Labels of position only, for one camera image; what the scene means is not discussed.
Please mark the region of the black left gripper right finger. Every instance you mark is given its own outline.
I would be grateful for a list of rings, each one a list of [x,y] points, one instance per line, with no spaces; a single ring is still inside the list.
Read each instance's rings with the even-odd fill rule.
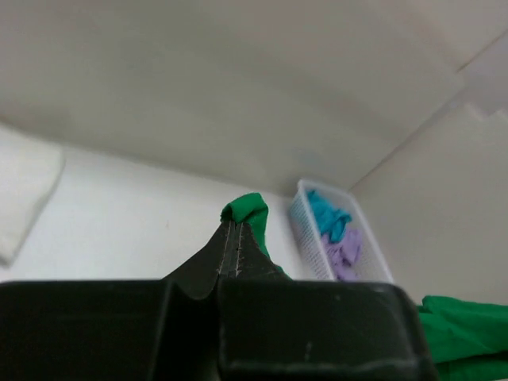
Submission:
[[[231,224],[217,281],[223,380],[435,380],[418,312],[391,283],[297,281]]]

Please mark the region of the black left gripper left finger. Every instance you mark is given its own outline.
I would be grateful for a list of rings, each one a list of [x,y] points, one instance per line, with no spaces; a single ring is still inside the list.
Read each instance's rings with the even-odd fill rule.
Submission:
[[[2,379],[217,379],[214,292],[231,230],[160,279],[2,283]]]

